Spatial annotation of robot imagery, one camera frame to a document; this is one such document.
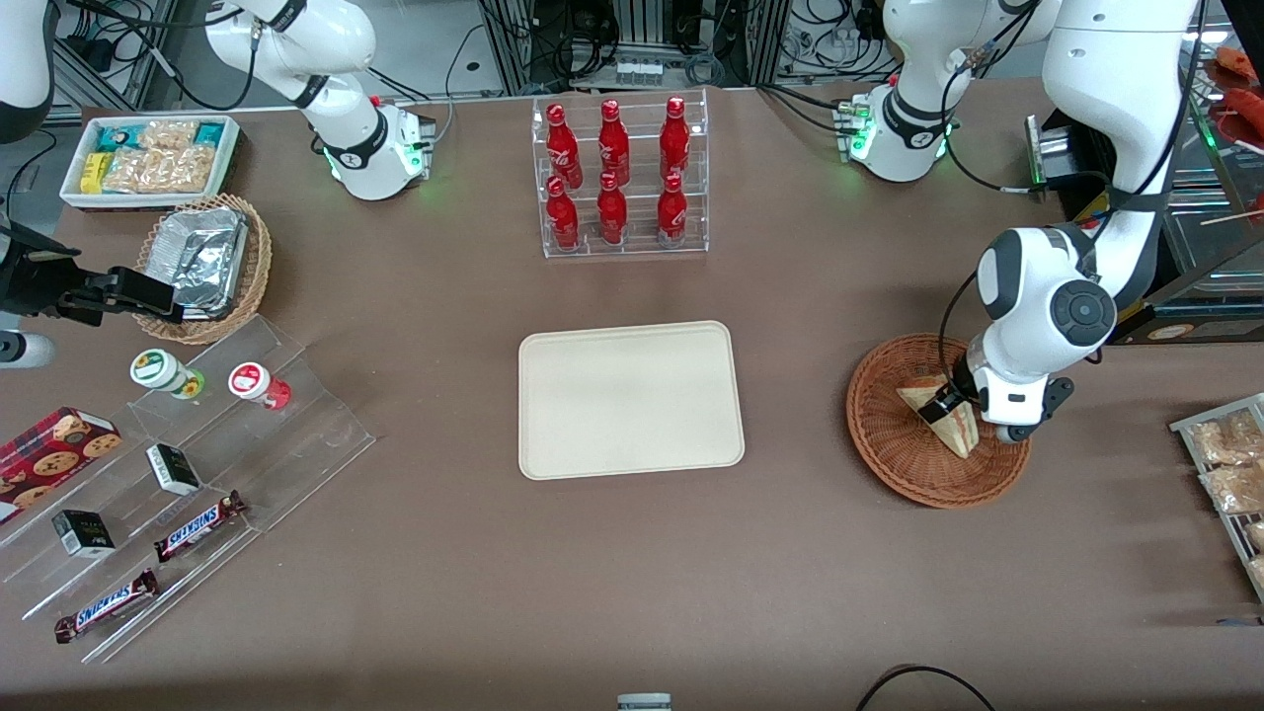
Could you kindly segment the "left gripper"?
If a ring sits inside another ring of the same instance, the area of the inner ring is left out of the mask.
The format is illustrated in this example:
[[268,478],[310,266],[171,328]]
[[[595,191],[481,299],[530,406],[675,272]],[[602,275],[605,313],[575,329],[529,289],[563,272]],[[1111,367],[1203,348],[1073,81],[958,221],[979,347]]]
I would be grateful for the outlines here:
[[999,436],[1030,436],[1047,419],[1048,376],[1030,382],[1007,381],[988,366],[954,367],[951,373],[953,390],[938,390],[916,412],[927,424],[942,423],[953,411],[980,400],[985,423],[992,423]]

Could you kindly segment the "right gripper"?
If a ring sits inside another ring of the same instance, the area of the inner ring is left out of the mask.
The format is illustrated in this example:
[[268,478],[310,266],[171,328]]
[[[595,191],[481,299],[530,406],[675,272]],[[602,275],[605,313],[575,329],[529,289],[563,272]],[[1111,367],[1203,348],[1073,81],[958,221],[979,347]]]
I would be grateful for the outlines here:
[[185,306],[174,288],[137,269],[107,271],[107,292],[97,278],[83,280],[76,258],[82,250],[32,230],[19,221],[3,224],[1,307],[4,312],[46,315],[99,328],[104,315],[140,314],[162,321],[185,323]]

